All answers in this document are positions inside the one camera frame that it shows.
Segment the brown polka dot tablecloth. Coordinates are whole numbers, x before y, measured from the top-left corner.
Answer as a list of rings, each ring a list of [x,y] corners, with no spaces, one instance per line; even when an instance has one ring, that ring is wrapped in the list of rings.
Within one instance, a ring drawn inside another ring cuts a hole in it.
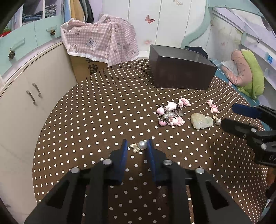
[[[156,109],[180,97],[182,126],[160,126]],[[38,137],[33,160],[33,187],[37,202],[72,167],[92,167],[120,147],[152,139],[155,148],[187,169],[204,168],[256,223],[266,204],[267,168],[254,163],[254,153],[243,139],[219,126],[196,130],[193,113],[210,115],[212,99],[219,117],[263,130],[258,119],[232,112],[234,103],[249,105],[233,87],[214,76],[208,90],[154,87],[147,60],[108,67],[70,89],[53,107]]]

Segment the pale green jade pendant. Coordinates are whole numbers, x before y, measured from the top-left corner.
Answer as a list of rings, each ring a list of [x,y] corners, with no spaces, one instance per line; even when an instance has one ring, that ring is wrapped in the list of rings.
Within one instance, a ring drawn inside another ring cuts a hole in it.
[[[213,119],[210,116],[201,113],[193,113],[190,116],[190,120],[192,126],[197,130],[210,128],[214,124]]]

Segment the white cubby shelf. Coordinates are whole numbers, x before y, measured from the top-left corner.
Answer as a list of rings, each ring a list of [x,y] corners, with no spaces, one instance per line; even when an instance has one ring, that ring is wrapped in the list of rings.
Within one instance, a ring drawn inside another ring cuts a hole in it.
[[[64,1],[62,0],[36,0],[25,1],[12,17],[10,23],[17,29],[29,22],[29,18],[38,15],[40,19],[62,15]]]

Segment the hanging clothes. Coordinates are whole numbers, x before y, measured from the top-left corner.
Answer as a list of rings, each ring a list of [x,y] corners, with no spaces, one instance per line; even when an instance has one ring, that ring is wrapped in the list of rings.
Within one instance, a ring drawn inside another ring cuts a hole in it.
[[[75,19],[81,22],[93,23],[93,11],[87,0],[64,0],[63,22]]]

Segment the folded dark clothes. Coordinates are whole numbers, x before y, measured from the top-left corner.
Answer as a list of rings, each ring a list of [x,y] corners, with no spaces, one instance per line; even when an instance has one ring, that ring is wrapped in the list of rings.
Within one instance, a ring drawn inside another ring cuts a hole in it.
[[[199,55],[202,55],[203,57],[209,59],[209,56],[208,54],[205,52],[205,50],[200,47],[200,46],[197,46],[197,47],[192,47],[192,46],[185,46],[184,49],[187,49],[187,50],[190,50],[190,51],[194,51],[194,52],[197,52]]]

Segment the pink bunny charm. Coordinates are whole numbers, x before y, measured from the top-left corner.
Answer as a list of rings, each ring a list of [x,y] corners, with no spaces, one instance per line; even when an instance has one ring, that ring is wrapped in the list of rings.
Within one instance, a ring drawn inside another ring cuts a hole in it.
[[[212,99],[207,100],[206,104],[209,106],[211,113],[217,113],[217,114],[220,113],[217,106],[214,104],[214,101]]]

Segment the pearl brooch with gold leaf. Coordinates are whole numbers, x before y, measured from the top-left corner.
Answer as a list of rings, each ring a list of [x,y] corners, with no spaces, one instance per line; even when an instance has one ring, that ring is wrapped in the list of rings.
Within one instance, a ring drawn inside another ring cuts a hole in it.
[[[137,143],[133,143],[130,145],[130,148],[133,150],[134,153],[138,153],[140,151],[146,150],[147,149],[147,141],[141,140]]]

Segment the dark metal tin box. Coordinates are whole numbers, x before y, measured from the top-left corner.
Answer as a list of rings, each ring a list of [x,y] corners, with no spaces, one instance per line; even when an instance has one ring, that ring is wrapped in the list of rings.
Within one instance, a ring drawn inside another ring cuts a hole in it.
[[[217,66],[189,49],[151,45],[149,68],[155,87],[207,90]]]

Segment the brown cardboard box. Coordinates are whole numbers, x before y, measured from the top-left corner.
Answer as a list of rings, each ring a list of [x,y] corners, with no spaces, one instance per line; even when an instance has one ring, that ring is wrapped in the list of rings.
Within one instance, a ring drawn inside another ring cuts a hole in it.
[[[91,59],[84,57],[70,56],[70,60],[76,81],[78,83],[90,77],[92,74],[107,68],[106,63],[92,61]]]

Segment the pink charm keychain pile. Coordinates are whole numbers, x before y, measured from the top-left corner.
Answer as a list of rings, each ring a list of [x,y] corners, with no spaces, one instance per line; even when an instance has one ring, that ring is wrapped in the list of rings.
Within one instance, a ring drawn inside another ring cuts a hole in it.
[[[158,124],[160,126],[182,126],[185,120],[182,118],[184,107],[183,102],[180,100],[178,103],[168,102],[165,106],[159,106],[156,109],[158,117]]]

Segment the teal bed frame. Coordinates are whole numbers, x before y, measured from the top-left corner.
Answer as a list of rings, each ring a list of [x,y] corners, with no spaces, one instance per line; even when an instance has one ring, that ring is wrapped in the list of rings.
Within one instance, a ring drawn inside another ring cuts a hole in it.
[[[184,48],[185,46],[188,46],[192,41],[199,38],[204,34],[204,32],[207,30],[208,26],[210,25],[211,21],[211,14],[213,11],[213,8],[226,8],[226,9],[236,9],[239,11],[248,12],[251,14],[255,14],[260,16],[261,18],[264,18],[264,15],[261,13],[261,11],[256,7],[254,3],[251,1],[214,1],[209,0],[205,1],[205,11],[204,11],[204,18],[200,26],[192,33],[186,35],[183,38],[183,41],[181,42],[181,48]]]

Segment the pink pig charm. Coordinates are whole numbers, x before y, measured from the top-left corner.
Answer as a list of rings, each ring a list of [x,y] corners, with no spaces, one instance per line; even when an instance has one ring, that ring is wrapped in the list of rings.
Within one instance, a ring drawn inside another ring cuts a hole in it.
[[[180,99],[178,101],[178,106],[179,106],[179,108],[183,108],[184,106],[191,106],[191,104],[187,99],[180,97]]]

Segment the pink checkered cloth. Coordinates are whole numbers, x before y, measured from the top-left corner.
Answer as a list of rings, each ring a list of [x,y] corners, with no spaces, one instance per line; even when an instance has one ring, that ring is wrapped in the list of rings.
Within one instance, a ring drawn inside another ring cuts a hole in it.
[[[108,66],[139,57],[134,26],[125,19],[103,14],[95,23],[74,18],[61,25],[61,38],[67,53]]]

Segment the teal drawer unit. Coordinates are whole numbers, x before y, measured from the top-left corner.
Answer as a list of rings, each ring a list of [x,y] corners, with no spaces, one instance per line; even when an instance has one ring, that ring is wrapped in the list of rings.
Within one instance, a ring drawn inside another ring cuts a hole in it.
[[[1,38],[1,75],[37,47],[61,37],[62,15],[30,22]]]

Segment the pink and green blanket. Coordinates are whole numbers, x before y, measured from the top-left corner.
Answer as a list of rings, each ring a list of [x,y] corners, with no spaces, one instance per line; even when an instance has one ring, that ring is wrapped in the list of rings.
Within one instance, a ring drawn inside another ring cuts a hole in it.
[[[231,60],[222,62],[221,70],[240,92],[256,100],[263,94],[264,74],[250,50],[235,50]]]

